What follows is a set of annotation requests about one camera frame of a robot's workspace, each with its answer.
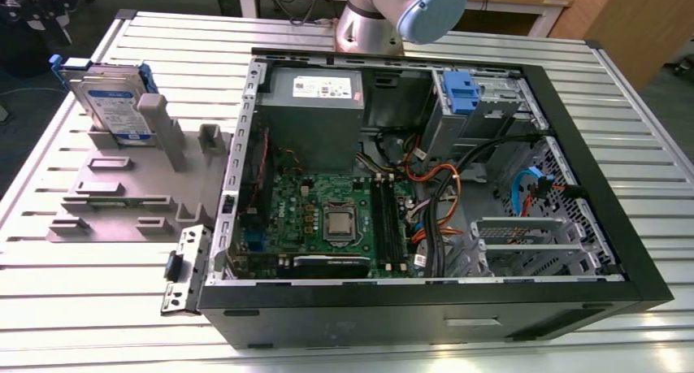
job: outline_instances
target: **table leg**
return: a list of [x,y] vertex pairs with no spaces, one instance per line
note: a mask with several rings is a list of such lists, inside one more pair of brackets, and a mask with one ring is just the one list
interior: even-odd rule
[[530,29],[529,37],[547,37],[553,30],[557,19],[562,15],[563,7],[547,7],[538,16],[533,28]]
[[240,14],[244,18],[258,18],[256,0],[240,0]]

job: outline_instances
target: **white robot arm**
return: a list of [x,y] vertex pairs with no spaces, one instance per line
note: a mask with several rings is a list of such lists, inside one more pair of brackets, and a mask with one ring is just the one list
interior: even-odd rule
[[466,0],[347,0],[337,28],[343,52],[402,54],[402,39],[438,40],[458,23]]

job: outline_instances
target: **hard drive label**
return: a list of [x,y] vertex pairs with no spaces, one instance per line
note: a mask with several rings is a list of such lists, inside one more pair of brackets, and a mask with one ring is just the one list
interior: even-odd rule
[[90,90],[88,95],[102,122],[120,142],[143,144],[152,137],[152,131],[136,110],[135,95],[130,91],[106,90]]

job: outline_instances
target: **motherboard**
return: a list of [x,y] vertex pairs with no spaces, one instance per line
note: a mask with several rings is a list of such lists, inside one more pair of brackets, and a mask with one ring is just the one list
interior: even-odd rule
[[322,258],[369,267],[369,278],[413,276],[405,223],[413,195],[413,185],[389,177],[277,175],[270,224],[244,231],[251,278],[287,278],[285,264]]

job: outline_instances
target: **metal bracket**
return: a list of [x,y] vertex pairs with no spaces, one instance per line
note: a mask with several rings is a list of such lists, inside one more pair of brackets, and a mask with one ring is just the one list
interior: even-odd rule
[[210,229],[203,225],[183,229],[176,250],[171,251],[166,264],[164,277],[168,284],[162,302],[162,316],[200,314],[198,299],[206,277],[211,236]]

